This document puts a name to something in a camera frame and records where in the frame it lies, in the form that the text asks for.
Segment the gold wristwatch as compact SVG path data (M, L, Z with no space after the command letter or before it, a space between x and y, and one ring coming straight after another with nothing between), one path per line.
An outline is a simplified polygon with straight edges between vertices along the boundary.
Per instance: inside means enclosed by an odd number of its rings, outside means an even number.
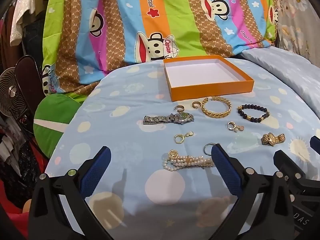
M261 138L261 143L263 145L271 145L274 146L276 144L281 144L286 140L285 134L282 133L278 136L275 136L273 133L264 134Z

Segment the hoop earring with pink discs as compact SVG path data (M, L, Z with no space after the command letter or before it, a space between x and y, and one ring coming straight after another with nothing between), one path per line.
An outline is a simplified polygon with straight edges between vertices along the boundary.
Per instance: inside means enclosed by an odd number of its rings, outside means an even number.
M230 121L227 123L227 128L229 131L233 131L233 132L242 132L245 129L244 126L237 125L233 121Z

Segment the gold chain bangle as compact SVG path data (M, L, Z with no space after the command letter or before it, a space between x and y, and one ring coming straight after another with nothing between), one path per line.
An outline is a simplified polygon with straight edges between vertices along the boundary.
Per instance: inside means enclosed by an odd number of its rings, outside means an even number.
M210 118L225 118L231 113L231 110L231 102L227 98L221 96L205 98L201 104L201 111Z

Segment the gold hoop earring with pearl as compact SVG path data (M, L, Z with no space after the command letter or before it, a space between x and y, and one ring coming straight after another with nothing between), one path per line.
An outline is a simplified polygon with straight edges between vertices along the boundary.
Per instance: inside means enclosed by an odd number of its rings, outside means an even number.
M194 132L193 131L189 131L185 134L176 134L174 136L174 142L176 144L182 144L184 143L185 139L188 138L188 137L192 137L194 135Z

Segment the gold huggie earring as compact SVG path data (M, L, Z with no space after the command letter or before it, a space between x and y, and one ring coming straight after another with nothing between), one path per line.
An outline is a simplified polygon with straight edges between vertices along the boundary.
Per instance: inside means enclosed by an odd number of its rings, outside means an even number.
M199 101L193 101L191 105L194 109L200 109L202 107L202 103Z
M185 110L185 107L183 105L177 105L174 107L174 110L177 111L178 113L181 113Z

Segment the silver link wristwatch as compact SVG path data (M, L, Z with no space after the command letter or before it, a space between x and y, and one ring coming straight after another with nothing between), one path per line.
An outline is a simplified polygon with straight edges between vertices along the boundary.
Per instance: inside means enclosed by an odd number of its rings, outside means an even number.
M167 116L144 116L144 125L157 125L157 124L187 124L194 121L194 116L186 112L171 113Z

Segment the orange shallow cardboard box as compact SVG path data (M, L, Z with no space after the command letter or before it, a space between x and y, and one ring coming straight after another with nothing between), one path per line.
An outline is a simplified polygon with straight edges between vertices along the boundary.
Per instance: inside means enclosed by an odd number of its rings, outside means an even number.
M254 80L221 56L189 56L163 61L172 102L250 93Z

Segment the pale blue pillow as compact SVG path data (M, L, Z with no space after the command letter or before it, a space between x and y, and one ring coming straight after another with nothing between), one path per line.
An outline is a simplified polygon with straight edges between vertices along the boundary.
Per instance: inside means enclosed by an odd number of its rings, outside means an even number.
M319 67L298 54L274 46L244 50L240 55L289 86L319 116Z

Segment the green cushion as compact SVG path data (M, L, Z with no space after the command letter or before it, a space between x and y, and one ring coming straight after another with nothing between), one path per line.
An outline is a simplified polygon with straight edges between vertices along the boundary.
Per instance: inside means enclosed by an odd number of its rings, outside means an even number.
M33 130L36 142L50 158L81 103L64 94L51 94L37 107Z

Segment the small electric fan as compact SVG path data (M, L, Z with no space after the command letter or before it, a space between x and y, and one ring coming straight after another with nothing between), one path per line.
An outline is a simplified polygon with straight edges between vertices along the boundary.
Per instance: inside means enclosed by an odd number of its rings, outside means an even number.
M26 110L24 97L15 78L15 68L6 69L1 74L1 113L18 118Z

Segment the grey floral fabric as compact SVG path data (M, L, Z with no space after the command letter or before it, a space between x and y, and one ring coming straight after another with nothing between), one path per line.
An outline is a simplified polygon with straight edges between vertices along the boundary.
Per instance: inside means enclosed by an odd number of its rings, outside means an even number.
M277 0L278 48L319 66L319 16L309 0Z

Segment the hanging clothes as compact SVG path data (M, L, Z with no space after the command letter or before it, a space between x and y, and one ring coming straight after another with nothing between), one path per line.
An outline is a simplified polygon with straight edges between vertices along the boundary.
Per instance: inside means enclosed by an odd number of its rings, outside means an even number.
M12 0L1 17L1 71L24 55L43 62L42 39L49 0Z

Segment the colourful monkey print quilt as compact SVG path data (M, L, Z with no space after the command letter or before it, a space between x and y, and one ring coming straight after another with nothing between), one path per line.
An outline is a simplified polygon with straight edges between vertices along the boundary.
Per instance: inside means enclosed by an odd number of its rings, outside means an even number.
M115 69L270 46L277 0L49 0L42 87L89 94Z

